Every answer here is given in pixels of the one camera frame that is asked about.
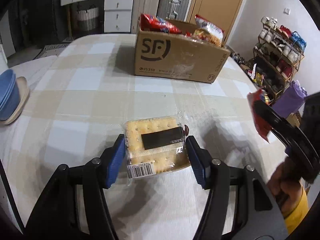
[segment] purple bag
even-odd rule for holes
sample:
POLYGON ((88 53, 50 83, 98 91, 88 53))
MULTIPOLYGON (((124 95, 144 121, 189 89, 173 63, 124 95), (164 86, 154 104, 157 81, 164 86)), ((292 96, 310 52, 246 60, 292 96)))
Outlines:
POLYGON ((306 96, 307 92, 300 86, 299 81, 292 81, 272 108, 281 117, 287 118, 291 113, 296 113, 299 110, 306 96))

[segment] light switch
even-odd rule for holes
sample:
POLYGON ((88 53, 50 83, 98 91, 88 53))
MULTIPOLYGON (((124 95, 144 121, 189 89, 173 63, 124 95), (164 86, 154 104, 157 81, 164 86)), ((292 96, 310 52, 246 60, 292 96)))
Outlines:
POLYGON ((289 15, 290 14, 290 9, 289 8, 285 8, 283 11, 285 14, 289 15))

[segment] desk leg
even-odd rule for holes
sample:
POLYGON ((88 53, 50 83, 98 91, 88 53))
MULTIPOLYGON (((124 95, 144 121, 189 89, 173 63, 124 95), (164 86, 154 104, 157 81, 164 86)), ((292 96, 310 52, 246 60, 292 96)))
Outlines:
POLYGON ((70 16, 70 5, 66 5, 67 9, 67 22, 68 22, 68 32, 69 32, 69 37, 72 38, 72 30, 71 30, 71 16, 70 16))

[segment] hand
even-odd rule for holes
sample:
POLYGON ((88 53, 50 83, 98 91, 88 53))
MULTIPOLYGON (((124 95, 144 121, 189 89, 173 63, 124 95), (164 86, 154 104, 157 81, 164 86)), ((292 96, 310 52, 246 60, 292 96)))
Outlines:
POLYGON ((288 199, 281 207, 281 212, 283 216, 286 217, 297 207, 302 196, 302 186, 298 180, 282 180, 283 168, 284 162, 276 168, 267 183, 267 187, 270 189, 274 197, 276 197, 281 190, 289 195, 288 199))

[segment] yellow sleeve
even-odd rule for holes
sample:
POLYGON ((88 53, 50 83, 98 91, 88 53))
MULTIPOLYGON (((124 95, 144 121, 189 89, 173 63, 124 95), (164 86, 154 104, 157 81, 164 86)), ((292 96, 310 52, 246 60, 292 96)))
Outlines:
POLYGON ((307 199, 307 194, 302 187, 302 195, 299 204, 297 207, 288 215, 285 219, 284 222, 287 226, 288 233, 291 234, 295 228, 301 223, 303 218, 306 216, 306 214, 309 211, 308 207, 308 199, 307 199))

